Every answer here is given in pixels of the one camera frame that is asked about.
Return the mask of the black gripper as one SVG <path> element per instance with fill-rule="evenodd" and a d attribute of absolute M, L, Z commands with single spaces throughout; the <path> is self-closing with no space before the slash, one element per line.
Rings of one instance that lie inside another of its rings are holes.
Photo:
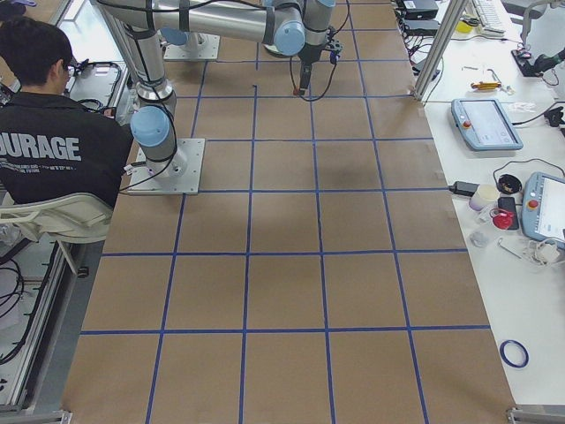
<path fill-rule="evenodd" d="M 306 43 L 299 51 L 298 57 L 300 59 L 301 67 L 299 74 L 298 92 L 305 94 L 310 86 L 312 77 L 313 64 L 320 60 L 322 52 L 322 45 L 312 45 Z"/>

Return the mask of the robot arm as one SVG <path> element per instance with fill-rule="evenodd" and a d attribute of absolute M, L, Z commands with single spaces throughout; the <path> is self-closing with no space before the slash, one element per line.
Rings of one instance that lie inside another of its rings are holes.
<path fill-rule="evenodd" d="M 313 64 L 330 50 L 334 1 L 100 1 L 116 19 L 125 38 L 138 96 L 158 102 L 173 94 L 164 71 L 158 31 L 202 33 L 275 47 L 286 57 L 299 57 L 300 80 L 294 95 L 310 85 Z"/>
<path fill-rule="evenodd" d="M 123 29 L 138 77 L 139 110 L 131 118 L 132 135 L 145 156 L 150 177 L 176 178 L 184 172 L 173 118 L 177 99 L 165 74 L 159 36 L 155 30 L 128 24 Z"/>

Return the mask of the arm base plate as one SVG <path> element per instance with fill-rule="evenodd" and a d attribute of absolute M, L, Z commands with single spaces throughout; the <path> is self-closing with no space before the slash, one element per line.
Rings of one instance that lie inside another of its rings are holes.
<path fill-rule="evenodd" d="M 197 194 L 204 151 L 204 139 L 180 138 L 170 163 L 152 163 L 146 161 L 139 148 L 137 161 L 141 165 L 132 168 L 130 182 L 123 192 L 132 195 Z"/>
<path fill-rule="evenodd" d="M 167 38 L 165 61 L 215 61 L 218 57 L 220 37 L 203 33 L 177 33 Z"/>

